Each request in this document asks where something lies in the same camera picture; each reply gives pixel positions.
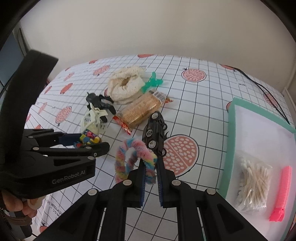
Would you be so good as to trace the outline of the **person's left hand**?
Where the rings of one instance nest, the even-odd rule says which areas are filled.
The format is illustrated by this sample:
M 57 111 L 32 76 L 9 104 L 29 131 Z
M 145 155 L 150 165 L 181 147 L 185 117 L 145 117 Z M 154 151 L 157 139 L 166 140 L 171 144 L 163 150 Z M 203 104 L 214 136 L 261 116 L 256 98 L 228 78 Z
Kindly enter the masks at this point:
M 21 211 L 24 215 L 30 218 L 33 218 L 37 215 L 37 210 L 32 209 L 32 206 L 35 206 L 36 203 L 42 200 L 43 197 L 22 201 L 6 191 L 1 191 L 2 209 L 10 212 Z

